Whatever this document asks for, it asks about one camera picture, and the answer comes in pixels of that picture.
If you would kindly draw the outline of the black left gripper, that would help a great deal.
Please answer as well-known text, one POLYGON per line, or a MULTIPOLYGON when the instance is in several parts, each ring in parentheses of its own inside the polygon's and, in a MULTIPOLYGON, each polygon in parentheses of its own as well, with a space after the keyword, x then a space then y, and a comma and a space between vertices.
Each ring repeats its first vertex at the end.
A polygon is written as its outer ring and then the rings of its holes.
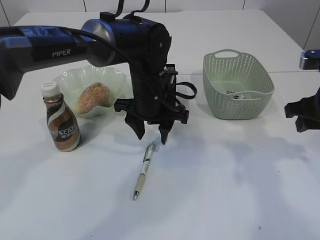
POLYGON ((124 17, 113 22, 115 46, 113 62, 129 64, 133 99, 118 99, 115 110, 125 111, 125 123, 141 140, 145 123, 159 124, 161 143, 166 144, 175 121, 186 124, 189 112, 177 99, 185 95, 176 91, 173 106, 166 99, 165 67, 172 43, 166 27, 142 17, 124 17))

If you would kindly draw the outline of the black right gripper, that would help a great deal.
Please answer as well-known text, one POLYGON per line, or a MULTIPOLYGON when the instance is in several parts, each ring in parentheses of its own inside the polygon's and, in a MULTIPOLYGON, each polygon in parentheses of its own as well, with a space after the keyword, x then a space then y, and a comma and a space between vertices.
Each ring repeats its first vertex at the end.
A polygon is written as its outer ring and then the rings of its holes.
POLYGON ((320 129, 320 89, 310 97, 304 97, 297 102, 290 102, 284 107, 286 118, 297 116, 296 131, 302 133, 308 130, 320 129))

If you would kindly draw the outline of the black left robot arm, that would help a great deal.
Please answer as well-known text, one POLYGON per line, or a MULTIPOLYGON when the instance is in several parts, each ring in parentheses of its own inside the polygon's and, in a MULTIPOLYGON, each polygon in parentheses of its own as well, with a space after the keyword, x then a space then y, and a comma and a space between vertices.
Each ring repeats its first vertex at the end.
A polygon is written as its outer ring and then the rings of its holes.
POLYGON ((96 67, 127 63, 132 99, 117 99, 138 138, 145 124, 158 125, 165 143, 175 121, 189 112, 176 91, 176 71, 166 69, 172 38, 166 27, 138 16, 88 20, 81 29, 11 26, 0 29, 0 95, 12 100, 25 73, 86 60, 96 67))

